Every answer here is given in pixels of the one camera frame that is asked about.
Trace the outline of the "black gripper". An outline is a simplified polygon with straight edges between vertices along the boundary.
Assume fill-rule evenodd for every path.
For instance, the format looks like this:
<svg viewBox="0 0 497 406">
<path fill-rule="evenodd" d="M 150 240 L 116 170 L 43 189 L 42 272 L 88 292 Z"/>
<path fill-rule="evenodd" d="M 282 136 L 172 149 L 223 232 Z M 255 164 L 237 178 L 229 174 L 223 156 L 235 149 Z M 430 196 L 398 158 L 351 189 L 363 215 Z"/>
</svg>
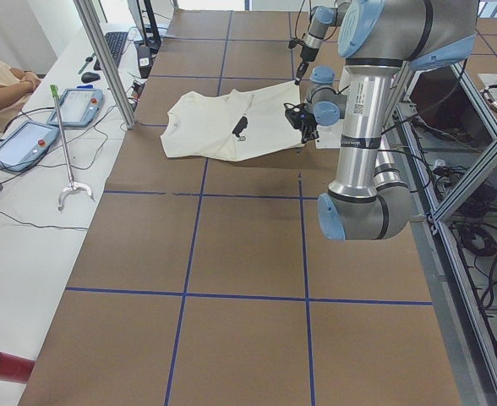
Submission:
<svg viewBox="0 0 497 406">
<path fill-rule="evenodd" d="M 295 76 L 294 76 L 294 84 L 295 85 L 300 85 L 300 82 L 302 81 L 307 68 L 309 66 L 309 63 L 312 63 L 315 61 L 317 55 L 318 55 L 319 49 L 318 48 L 312 48 L 307 45 L 302 46 L 302 50 L 300 53 L 300 58 L 302 59 L 302 62 L 298 65 L 298 68 L 296 70 Z"/>
<path fill-rule="evenodd" d="M 315 121 L 314 115 L 311 112 L 303 112 L 301 114 L 302 119 L 302 143 L 308 143 L 312 140 L 317 140 L 320 135 L 317 130 L 317 123 Z"/>
</svg>

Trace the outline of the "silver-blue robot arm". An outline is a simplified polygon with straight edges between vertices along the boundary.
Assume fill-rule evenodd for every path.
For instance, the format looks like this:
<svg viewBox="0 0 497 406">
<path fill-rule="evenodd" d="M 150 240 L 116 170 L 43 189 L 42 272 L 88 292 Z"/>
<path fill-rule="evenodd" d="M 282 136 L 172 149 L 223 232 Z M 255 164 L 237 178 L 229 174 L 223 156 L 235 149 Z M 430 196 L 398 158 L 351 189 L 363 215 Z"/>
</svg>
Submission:
<svg viewBox="0 0 497 406">
<path fill-rule="evenodd" d="M 323 234 L 334 240 L 389 239 L 410 216 L 407 186 L 380 149 L 393 76 L 402 68 L 439 69 L 469 57 L 475 42 L 476 1 L 351 1 L 314 8 L 297 77 L 313 62 L 327 30 L 338 27 L 347 97 L 330 79 L 311 78 L 305 102 L 320 126 L 342 122 L 336 177 L 319 196 Z"/>
<path fill-rule="evenodd" d="M 295 85 L 300 85 L 309 64 L 315 61 L 321 45 L 325 41 L 327 30 L 330 27 L 336 28 L 341 26 L 350 4 L 350 1 L 345 1 L 336 5 L 334 8 L 325 6 L 313 8 L 309 15 L 310 22 L 305 37 L 303 39 L 292 38 L 290 40 L 288 45 L 290 49 L 295 48 L 297 45 L 300 45 L 302 48 L 300 52 L 301 63 L 298 65 L 294 76 Z"/>
</svg>

